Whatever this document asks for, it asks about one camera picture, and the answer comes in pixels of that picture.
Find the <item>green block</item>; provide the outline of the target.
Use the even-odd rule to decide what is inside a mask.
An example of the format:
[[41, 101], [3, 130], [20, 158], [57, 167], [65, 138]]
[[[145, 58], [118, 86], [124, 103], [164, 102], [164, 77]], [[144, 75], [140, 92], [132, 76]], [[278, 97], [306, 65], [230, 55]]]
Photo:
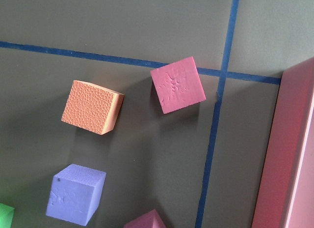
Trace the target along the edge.
[[0, 204], [0, 228], [11, 228], [15, 208]]

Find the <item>red block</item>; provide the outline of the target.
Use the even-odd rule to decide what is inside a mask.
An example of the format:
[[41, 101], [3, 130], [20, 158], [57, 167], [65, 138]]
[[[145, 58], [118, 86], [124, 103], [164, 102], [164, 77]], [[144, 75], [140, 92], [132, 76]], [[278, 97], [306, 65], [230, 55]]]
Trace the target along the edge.
[[150, 71], [164, 114], [206, 100], [193, 57]]

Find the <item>orange block right side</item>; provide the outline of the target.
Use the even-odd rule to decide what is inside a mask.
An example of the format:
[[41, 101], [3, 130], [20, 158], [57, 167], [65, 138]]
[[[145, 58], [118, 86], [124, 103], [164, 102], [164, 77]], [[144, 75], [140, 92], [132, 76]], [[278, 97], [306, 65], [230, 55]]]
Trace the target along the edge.
[[124, 94], [74, 80], [61, 121], [103, 135], [113, 130]]

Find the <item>magenta block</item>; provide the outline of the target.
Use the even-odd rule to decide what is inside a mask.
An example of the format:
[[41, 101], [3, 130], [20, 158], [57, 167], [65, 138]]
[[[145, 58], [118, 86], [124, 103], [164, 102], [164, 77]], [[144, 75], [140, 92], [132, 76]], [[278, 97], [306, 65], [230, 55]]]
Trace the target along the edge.
[[152, 211], [126, 223], [123, 228], [166, 228], [158, 212]]

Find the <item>purple block right side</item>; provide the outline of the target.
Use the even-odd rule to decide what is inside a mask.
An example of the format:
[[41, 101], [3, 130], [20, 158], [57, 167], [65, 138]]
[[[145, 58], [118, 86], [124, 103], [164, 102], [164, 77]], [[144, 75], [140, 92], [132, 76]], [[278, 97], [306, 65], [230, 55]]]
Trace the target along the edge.
[[99, 207], [106, 173], [70, 164], [52, 179], [46, 215], [86, 226]]

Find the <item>red plastic bin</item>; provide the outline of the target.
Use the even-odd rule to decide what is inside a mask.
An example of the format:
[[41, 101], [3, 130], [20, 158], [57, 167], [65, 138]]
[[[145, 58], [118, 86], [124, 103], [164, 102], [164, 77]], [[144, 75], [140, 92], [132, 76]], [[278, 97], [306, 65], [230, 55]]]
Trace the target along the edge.
[[281, 79], [252, 227], [314, 225], [314, 60]]

